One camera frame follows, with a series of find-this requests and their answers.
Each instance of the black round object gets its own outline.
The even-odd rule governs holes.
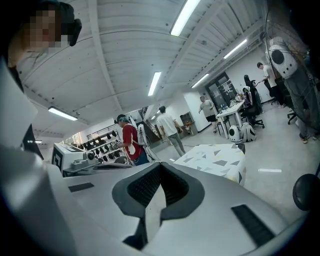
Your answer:
[[[308,211],[319,202],[320,179],[313,174],[304,174],[295,182],[292,190],[293,201],[302,211]]]
[[[235,135],[235,130],[234,130],[234,129],[230,129],[230,130],[229,130],[229,134],[230,134],[230,136]]]
[[[283,53],[279,50],[273,50],[271,53],[271,58],[276,64],[282,64],[285,60]]]
[[[95,153],[89,152],[89,153],[88,153],[88,159],[89,159],[89,160],[93,160],[94,158],[95,158]]]

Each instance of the shoe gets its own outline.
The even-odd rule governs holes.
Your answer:
[[[300,136],[300,140],[302,141],[303,144],[307,144],[308,143],[308,139],[306,136],[302,136],[301,133],[299,133]]]

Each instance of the black panel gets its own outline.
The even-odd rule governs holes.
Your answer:
[[[248,232],[256,246],[260,247],[275,237],[270,229],[245,204],[232,207],[231,210]]]
[[[87,183],[82,183],[82,184],[78,184],[78,185],[74,185],[74,186],[69,186],[69,190],[71,191],[71,193],[73,192],[77,192],[77,191],[81,191],[81,190],[87,190],[90,188],[93,188],[94,185],[90,182]]]

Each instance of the black vent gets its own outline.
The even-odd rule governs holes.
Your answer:
[[[232,207],[231,210],[258,247],[275,237],[270,229],[245,204]]]
[[[147,207],[160,185],[159,168],[156,168],[132,182],[128,194],[137,202]]]

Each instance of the floor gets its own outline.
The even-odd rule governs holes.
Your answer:
[[[292,197],[296,180],[303,174],[315,173],[320,159],[320,140],[308,140],[303,144],[299,129],[292,121],[288,125],[288,107],[278,108],[270,103],[263,105],[265,128],[256,128],[256,141],[245,144],[246,180],[244,187],[276,208],[288,223],[294,222],[305,212],[299,210]],[[232,117],[231,125],[236,124]],[[209,127],[195,136],[182,140],[185,151],[199,144],[232,143]],[[170,162],[179,158],[173,146],[156,152],[162,161]],[[260,172],[259,169],[281,169],[281,172]]]

